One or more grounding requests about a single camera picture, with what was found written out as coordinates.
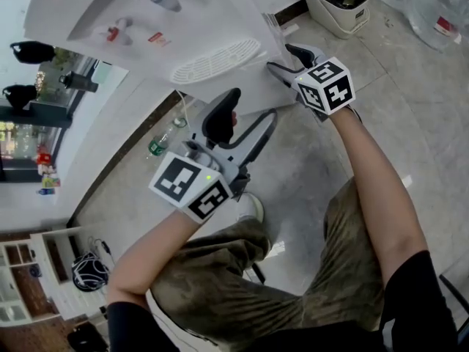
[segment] shoe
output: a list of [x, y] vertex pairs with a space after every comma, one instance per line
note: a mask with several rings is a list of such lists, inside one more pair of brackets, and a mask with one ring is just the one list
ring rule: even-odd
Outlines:
[[241, 194], [236, 204], [236, 211], [236, 221], [249, 218], [255, 218], [261, 223], [264, 221], [264, 206], [262, 206], [259, 199], [251, 193]]

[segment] gray floor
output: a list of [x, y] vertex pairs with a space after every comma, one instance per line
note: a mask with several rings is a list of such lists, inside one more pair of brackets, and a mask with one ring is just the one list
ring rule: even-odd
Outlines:
[[[350, 69], [354, 107], [407, 186], [440, 273], [469, 247], [469, 45], [454, 43], [440, 54], [399, 13], [377, 0], [370, 7], [369, 24], [349, 40], [335, 38], [307, 15], [295, 19], [300, 30], [288, 40], [318, 46]], [[240, 128], [252, 119], [240, 119]], [[144, 159], [145, 146], [157, 128], [78, 217], [82, 224], [100, 225], [116, 256], [170, 211], [147, 189], [158, 161]], [[274, 136], [251, 165], [248, 187], [264, 202], [275, 242], [262, 264], [267, 284], [297, 294], [308, 287], [318, 269], [328, 200], [351, 174], [330, 122], [319, 124], [299, 105], [279, 111]], [[223, 213], [230, 213], [230, 205]], [[216, 216], [200, 234], [229, 220]], [[466, 262], [459, 281], [467, 280]]]

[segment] cable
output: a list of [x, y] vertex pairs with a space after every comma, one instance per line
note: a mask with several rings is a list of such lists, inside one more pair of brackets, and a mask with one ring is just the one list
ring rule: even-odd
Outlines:
[[199, 352], [199, 350], [195, 347], [193, 347], [192, 345], [190, 345], [188, 342], [186, 342], [185, 340], [182, 340], [180, 337], [178, 337], [174, 331], [171, 330], [171, 328], [168, 326], [168, 324], [162, 320], [161, 318], [159, 318], [154, 312], [152, 312], [152, 314], [158, 319], [160, 320], [164, 326], [166, 326], [166, 328], [176, 337], [176, 339], [178, 339], [180, 342], [183, 342], [184, 344], [186, 344], [190, 349], [194, 350], [195, 352]]
[[188, 124], [188, 127], [189, 127], [189, 130], [191, 129], [191, 124], [189, 123], [189, 118], [188, 118], [188, 109], [187, 109], [187, 106], [185, 105], [185, 99], [184, 99], [184, 96], [181, 94], [181, 92], [179, 90], [176, 90], [176, 92], [179, 94], [179, 96], [181, 97], [182, 99], [182, 104], [184, 105], [184, 116], [185, 116], [185, 121], [187, 122]]

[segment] black object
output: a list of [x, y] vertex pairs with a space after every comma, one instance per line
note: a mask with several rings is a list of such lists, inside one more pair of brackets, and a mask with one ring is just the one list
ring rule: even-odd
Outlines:
[[[449, 292], [451, 292], [451, 294], [461, 304], [462, 308], [469, 314], [469, 301], [464, 298], [464, 296], [456, 289], [455, 286], [453, 286], [449, 280], [447, 280], [443, 274], [441, 274], [439, 277], [445, 287], [448, 288]], [[457, 344], [458, 351], [469, 351], [469, 318], [457, 331]]]
[[97, 87], [99, 86], [86, 76], [77, 74], [75, 72], [69, 72], [65, 76], [60, 76], [59, 82], [64, 84], [65, 89], [75, 89], [89, 92], [96, 92]]
[[252, 269], [253, 269], [254, 273], [257, 275], [257, 278], [259, 279], [259, 281], [262, 284], [264, 284], [265, 283], [265, 276], [262, 273], [260, 267], [257, 265], [257, 263], [253, 263]]
[[41, 64], [51, 62], [56, 56], [52, 45], [36, 41], [17, 42], [10, 44], [13, 54], [24, 64]]
[[78, 326], [67, 335], [68, 344], [75, 352], [106, 352], [108, 345], [91, 323]]
[[103, 315], [103, 317], [107, 320], [108, 319], [108, 308], [100, 307], [100, 312]]
[[213, 143], [213, 147], [221, 142], [228, 144], [233, 137], [232, 113], [240, 96], [240, 89], [237, 87], [231, 89], [223, 101], [205, 119], [202, 132]]
[[288, 43], [285, 45], [285, 48], [293, 56], [297, 57], [306, 69], [312, 68], [314, 66], [314, 59], [316, 56], [311, 51]]
[[12, 85], [2, 91], [5, 98], [16, 110], [23, 109], [31, 100], [37, 98], [37, 90], [33, 85]]
[[111, 248], [109, 248], [109, 245], [108, 245], [105, 241], [101, 241], [101, 246], [103, 247], [104, 252], [106, 252], [107, 254], [109, 254], [110, 256], [112, 256], [112, 254], [111, 254]]
[[33, 278], [40, 278], [43, 273], [41, 272], [39, 265], [32, 265], [29, 266], [29, 275], [31, 275]]
[[109, 270], [93, 252], [73, 261], [73, 284], [82, 292], [93, 292], [108, 284]]

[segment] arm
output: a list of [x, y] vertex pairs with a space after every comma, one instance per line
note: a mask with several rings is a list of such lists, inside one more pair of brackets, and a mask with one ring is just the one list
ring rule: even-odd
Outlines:
[[134, 243], [119, 259], [108, 284], [108, 304], [130, 302], [145, 309], [145, 293], [167, 262], [200, 226], [175, 211]]
[[415, 253], [427, 250], [412, 200], [376, 141], [349, 109], [331, 117], [352, 164], [366, 228], [384, 284]]

